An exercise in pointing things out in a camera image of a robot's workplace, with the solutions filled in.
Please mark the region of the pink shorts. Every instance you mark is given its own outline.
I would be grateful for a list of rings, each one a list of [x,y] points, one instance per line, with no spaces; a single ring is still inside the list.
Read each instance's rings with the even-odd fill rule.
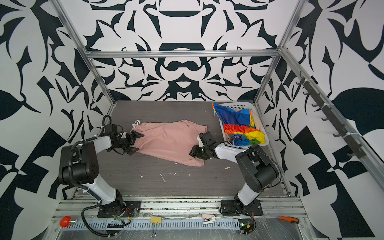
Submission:
[[[191,167],[204,166],[205,161],[192,157],[190,151],[199,144],[199,134],[208,131],[207,126],[181,120],[173,123],[141,123],[133,131],[143,135],[134,144],[141,154]]]

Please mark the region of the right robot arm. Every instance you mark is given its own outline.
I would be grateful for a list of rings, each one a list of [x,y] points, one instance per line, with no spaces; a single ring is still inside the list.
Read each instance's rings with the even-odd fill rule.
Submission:
[[[264,153],[259,145],[247,148],[232,146],[228,143],[211,146],[195,145],[190,155],[203,160],[216,158],[238,164],[245,184],[235,199],[244,207],[250,205],[264,189],[281,177],[279,166]]]

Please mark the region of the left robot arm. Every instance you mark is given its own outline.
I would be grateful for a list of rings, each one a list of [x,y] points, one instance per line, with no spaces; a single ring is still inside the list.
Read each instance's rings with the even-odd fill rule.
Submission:
[[[111,131],[62,148],[58,176],[60,184],[89,194],[107,214],[125,208],[127,205],[121,193],[100,174],[98,153],[121,149],[122,154],[131,156],[139,150],[134,147],[136,140],[143,137],[134,130],[129,133]]]

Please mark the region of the yellow tag clip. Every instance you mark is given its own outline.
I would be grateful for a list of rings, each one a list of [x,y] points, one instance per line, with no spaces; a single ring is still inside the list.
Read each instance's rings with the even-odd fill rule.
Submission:
[[[162,223],[162,217],[151,217],[150,223],[152,224],[161,224]]]

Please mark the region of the small green circuit board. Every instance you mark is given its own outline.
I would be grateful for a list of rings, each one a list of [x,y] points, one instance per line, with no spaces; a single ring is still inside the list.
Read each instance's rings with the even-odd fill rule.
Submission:
[[[239,219],[240,234],[249,235],[256,229],[256,222],[253,219]]]

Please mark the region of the red emergency stop button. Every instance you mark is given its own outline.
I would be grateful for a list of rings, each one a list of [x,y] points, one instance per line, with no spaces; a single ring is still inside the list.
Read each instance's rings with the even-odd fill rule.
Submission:
[[[67,228],[68,226],[74,225],[77,219],[73,219],[71,216],[65,216],[60,221],[61,228]]]

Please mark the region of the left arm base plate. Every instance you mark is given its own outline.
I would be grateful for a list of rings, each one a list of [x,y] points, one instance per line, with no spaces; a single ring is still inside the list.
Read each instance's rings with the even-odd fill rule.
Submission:
[[[107,205],[101,205],[98,211],[98,218],[132,217],[140,212],[141,201],[124,201],[123,204],[113,202]]]

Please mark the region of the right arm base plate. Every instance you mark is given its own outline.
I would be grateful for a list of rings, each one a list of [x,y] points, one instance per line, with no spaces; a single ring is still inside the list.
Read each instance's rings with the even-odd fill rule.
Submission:
[[[263,216],[263,209],[259,200],[253,200],[249,205],[243,205],[239,200],[221,200],[219,208],[221,215],[240,216],[240,215],[253,215]]]

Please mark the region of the orange handled tool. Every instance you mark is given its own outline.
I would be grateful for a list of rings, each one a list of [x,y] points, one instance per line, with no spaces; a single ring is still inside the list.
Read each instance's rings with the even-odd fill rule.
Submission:
[[[285,222],[289,222],[291,224],[299,224],[300,223],[300,220],[297,219],[297,218],[293,218],[293,217],[285,217],[285,216],[279,216],[279,219],[281,221],[285,221]]]

